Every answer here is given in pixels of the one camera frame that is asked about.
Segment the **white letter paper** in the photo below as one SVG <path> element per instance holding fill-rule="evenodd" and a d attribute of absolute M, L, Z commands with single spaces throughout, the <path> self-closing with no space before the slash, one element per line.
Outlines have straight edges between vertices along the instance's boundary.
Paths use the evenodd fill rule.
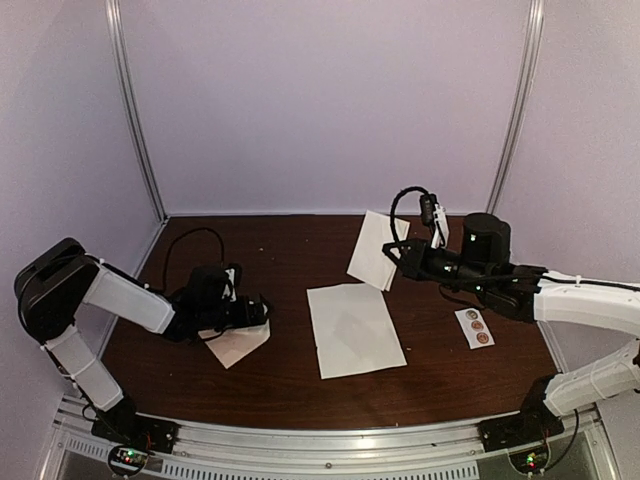
<path fill-rule="evenodd" d="M 367 210 L 347 274 L 378 290 L 389 291 L 396 266 L 383 253 L 383 246 L 393 240 L 390 217 Z"/>

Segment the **cream envelope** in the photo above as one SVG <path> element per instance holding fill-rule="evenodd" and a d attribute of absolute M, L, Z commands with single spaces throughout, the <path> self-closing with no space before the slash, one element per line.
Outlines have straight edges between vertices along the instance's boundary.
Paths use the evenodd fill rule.
<path fill-rule="evenodd" d="M 271 336 L 270 322 L 240 329 L 230 329 L 225 333 L 213 329 L 198 333 L 208 349 L 225 369 L 229 369 L 254 350 L 267 342 Z"/>

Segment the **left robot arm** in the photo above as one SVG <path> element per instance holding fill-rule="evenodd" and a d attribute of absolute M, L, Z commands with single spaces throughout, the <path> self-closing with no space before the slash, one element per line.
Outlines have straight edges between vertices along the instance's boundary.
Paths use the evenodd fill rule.
<path fill-rule="evenodd" d="M 143 421 L 126 408 L 125 390 L 86 342 L 78 314 L 101 311 L 175 343 L 262 326 L 271 305 L 261 295 L 239 294 L 241 277 L 237 264 L 200 266 L 186 286 L 166 295 L 67 237 L 20 270 L 13 289 L 25 332 L 106 413 L 106 429 L 133 444 L 143 436 Z"/>

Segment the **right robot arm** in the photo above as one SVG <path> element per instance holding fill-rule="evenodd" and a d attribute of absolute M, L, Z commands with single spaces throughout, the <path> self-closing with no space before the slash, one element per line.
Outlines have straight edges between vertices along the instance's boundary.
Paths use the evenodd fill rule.
<path fill-rule="evenodd" d="M 420 238 L 395 238 L 382 251 L 404 277 L 472 293 L 484 308 L 505 318 L 581 324 L 633 337 L 599 360 L 539 380 L 530 405 L 512 423 L 517 438 L 530 442 L 550 426 L 551 417 L 638 389 L 639 288 L 513 264 L 510 236 L 508 223 L 491 214 L 473 213 L 463 220 L 459 252 Z"/>

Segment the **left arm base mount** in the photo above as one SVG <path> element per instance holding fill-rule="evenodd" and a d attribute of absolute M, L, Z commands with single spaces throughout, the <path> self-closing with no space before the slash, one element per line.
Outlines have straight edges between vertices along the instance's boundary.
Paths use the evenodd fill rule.
<path fill-rule="evenodd" d="M 171 454 L 178 430 L 175 422 L 136 415 L 129 433 L 99 418 L 93 421 L 91 433 L 114 443 L 107 453 L 107 466 L 116 476 L 130 478 L 141 473 L 155 454 Z"/>

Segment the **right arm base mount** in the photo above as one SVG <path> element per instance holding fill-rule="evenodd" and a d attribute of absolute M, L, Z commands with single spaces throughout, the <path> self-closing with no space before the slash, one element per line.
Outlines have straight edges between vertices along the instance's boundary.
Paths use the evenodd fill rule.
<path fill-rule="evenodd" d="M 551 461 L 549 439 L 564 432 L 563 422 L 537 413 L 517 413 L 483 420 L 478 432 L 485 452 L 506 450 L 511 466 L 520 474 L 542 473 Z"/>

